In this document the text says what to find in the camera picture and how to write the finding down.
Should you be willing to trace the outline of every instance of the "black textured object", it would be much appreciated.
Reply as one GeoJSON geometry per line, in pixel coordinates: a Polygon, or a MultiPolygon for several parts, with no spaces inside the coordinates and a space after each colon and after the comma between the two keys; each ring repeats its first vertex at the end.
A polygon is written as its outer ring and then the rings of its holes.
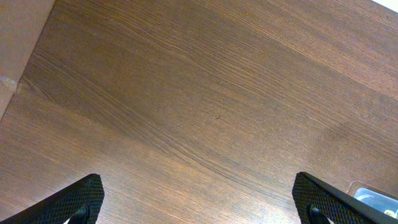
{"type": "Polygon", "coordinates": [[[103,200],[101,177],[90,174],[1,223],[94,224],[103,200]]]}
{"type": "Polygon", "coordinates": [[[302,223],[326,223],[311,214],[321,213],[334,223],[391,223],[398,220],[356,200],[316,177],[299,172],[293,186],[293,199],[302,223]]]}

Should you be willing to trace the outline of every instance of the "wood grain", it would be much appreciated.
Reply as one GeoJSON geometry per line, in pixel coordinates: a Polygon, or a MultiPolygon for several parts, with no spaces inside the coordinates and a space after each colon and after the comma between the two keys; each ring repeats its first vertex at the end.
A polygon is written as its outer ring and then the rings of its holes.
{"type": "Polygon", "coordinates": [[[98,223],[298,223],[307,171],[398,195],[398,15],[58,0],[0,125],[0,219],[89,173],[98,223]]]}

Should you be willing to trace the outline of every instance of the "dark brown wooden surface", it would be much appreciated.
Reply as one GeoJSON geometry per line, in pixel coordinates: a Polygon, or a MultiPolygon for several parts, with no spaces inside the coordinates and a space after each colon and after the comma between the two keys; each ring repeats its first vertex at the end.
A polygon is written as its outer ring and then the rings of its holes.
{"type": "Polygon", "coordinates": [[[398,16],[367,0],[58,0],[0,125],[0,220],[298,223],[307,171],[398,194],[398,16]]]}

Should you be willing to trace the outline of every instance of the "brown cardboard box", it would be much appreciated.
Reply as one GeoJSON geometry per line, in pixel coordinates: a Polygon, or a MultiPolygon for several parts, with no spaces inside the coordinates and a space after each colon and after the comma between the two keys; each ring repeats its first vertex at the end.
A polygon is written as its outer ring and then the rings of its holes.
{"type": "Polygon", "coordinates": [[[0,0],[0,118],[55,0],[0,0]]]}

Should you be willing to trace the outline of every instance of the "small white object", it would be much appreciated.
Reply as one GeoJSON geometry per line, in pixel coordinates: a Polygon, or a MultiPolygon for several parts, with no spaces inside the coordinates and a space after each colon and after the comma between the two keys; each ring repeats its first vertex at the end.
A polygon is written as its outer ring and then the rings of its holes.
{"type": "Polygon", "coordinates": [[[398,12],[398,1],[397,0],[373,0],[380,5],[387,7],[395,12],[398,12]]]}
{"type": "Polygon", "coordinates": [[[8,77],[0,77],[0,83],[6,86],[9,90],[15,92],[17,90],[17,82],[8,78],[8,77]]]}
{"type": "Polygon", "coordinates": [[[391,211],[391,210],[386,210],[386,211],[384,211],[384,214],[386,214],[386,215],[388,215],[388,216],[391,216],[392,218],[397,218],[397,214],[396,213],[394,213],[393,211],[391,211]]]}

